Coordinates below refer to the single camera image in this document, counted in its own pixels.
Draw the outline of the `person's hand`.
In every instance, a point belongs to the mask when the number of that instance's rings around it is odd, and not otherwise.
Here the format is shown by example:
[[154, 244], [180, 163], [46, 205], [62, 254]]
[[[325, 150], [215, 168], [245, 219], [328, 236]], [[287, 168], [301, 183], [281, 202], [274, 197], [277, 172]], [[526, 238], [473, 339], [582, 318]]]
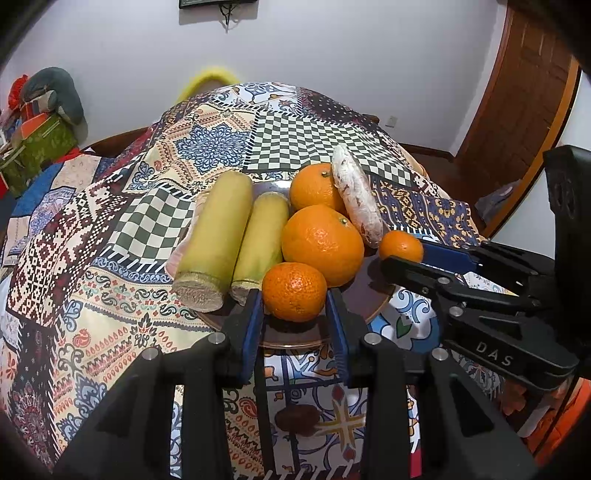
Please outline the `person's hand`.
[[518, 436], [525, 441], [540, 465], [550, 459], [590, 402], [590, 381], [579, 379], [556, 420], [569, 387], [570, 383], [564, 382], [557, 390], [547, 392], [541, 401], [528, 402], [525, 386], [511, 380], [504, 383], [500, 397], [501, 410], [508, 420], [517, 421]]

